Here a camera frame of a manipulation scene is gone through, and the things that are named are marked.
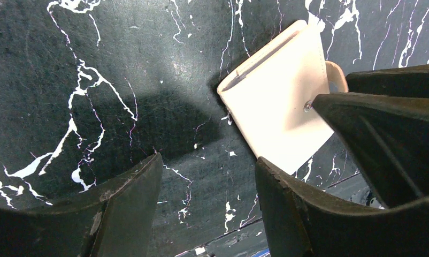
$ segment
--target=black marble surface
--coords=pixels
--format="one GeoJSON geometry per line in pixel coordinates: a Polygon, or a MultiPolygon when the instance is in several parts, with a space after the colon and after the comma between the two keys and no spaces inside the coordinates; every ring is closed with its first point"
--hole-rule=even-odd
{"type": "MultiPolygon", "coordinates": [[[[297,19],[346,74],[429,63],[429,0],[0,0],[0,208],[50,205],[160,151],[148,256],[257,220],[255,159],[215,88],[297,19]]],[[[323,189],[357,172],[333,135],[294,175],[323,189]]]]}

